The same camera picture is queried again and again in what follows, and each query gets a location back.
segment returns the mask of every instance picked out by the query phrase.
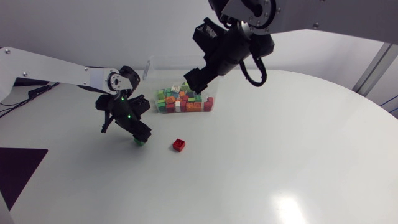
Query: black mat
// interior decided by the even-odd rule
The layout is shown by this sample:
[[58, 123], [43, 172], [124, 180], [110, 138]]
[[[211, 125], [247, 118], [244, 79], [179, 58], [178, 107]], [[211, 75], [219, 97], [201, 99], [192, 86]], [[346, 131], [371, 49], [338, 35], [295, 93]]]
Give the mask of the black mat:
[[32, 177], [47, 149], [0, 148], [0, 192], [8, 210]]

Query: plastic container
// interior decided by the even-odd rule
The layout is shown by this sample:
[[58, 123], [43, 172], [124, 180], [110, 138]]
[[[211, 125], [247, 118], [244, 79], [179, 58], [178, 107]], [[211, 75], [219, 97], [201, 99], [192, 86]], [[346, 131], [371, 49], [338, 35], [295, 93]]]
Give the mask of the plastic container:
[[210, 112], [215, 106], [219, 78], [200, 94], [191, 90], [184, 75], [203, 68], [203, 56], [151, 56], [142, 76], [151, 95], [148, 99], [160, 113]]

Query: toy block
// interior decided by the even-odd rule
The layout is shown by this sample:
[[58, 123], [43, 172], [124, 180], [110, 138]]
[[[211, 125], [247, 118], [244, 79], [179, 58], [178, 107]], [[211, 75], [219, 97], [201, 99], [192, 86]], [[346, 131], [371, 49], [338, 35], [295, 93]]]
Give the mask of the toy block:
[[181, 102], [179, 101], [175, 102], [175, 112], [181, 112]]
[[195, 96], [195, 102], [201, 102], [201, 95]]
[[187, 90], [186, 95], [188, 95], [189, 97], [194, 97], [195, 93], [192, 90]]
[[186, 101], [181, 102], [181, 112], [187, 112], [187, 102]]
[[138, 140], [138, 139], [134, 139], [134, 141], [137, 143], [137, 145], [139, 145], [139, 146], [143, 146], [144, 144], [145, 144], [145, 142], [142, 142], [142, 141], [140, 141], [140, 140]]
[[189, 89], [189, 86], [188, 86], [188, 83], [183, 83], [182, 85], [181, 85], [181, 90], [182, 91], [187, 91]]
[[174, 113], [175, 112], [175, 107], [174, 107], [173, 103], [166, 105], [166, 112], [168, 112], [168, 113]]
[[213, 107], [213, 103], [212, 102], [204, 102], [205, 107], [204, 107], [204, 111], [208, 112], [211, 111], [211, 108]]
[[181, 152], [182, 149], [184, 149], [184, 147], [185, 147], [185, 141], [181, 139], [177, 139], [173, 143], [173, 149], [177, 150], [178, 152]]
[[158, 99], [160, 99], [160, 100], [164, 100], [164, 91], [163, 91], [163, 90], [159, 90], [159, 91], [157, 92], [157, 97], [158, 97]]
[[170, 97], [166, 97], [166, 103], [174, 103], [175, 102], [175, 97], [174, 96], [170, 96]]
[[159, 109], [160, 112], [165, 112], [166, 111], [166, 103], [158, 103], [157, 108]]
[[179, 94], [180, 89], [181, 89], [181, 87], [179, 85], [173, 85], [171, 91], [172, 91], [172, 93]]
[[193, 110], [196, 112], [201, 112], [201, 103], [199, 102], [193, 103]]
[[187, 112], [194, 112], [195, 110], [193, 109], [193, 103], [187, 103], [185, 105], [185, 107], [187, 108]]
[[174, 96], [174, 98], [178, 98], [178, 93], [174, 93], [174, 92], [172, 92], [172, 96]]

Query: white table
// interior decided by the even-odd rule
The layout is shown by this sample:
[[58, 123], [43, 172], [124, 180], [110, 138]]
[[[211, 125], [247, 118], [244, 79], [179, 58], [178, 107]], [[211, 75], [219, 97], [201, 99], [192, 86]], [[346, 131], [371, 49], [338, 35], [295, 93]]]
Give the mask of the white table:
[[49, 149], [15, 223], [398, 223], [398, 121], [341, 86], [268, 72], [262, 88], [228, 74], [211, 113], [151, 109], [143, 147], [114, 123], [101, 134], [100, 94], [77, 86], [13, 111], [0, 146]]

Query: white block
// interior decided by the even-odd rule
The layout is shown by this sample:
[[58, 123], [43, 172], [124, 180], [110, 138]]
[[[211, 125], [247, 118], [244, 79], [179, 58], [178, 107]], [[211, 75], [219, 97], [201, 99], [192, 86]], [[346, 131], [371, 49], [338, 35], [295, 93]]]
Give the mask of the white block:
[[181, 86], [179, 86], [179, 85], [173, 85], [173, 87], [172, 87], [172, 92], [174, 92], [174, 93], [180, 93], [180, 89], [181, 89]]
[[175, 112], [177, 113], [181, 112], [181, 102], [179, 101], [175, 102]]

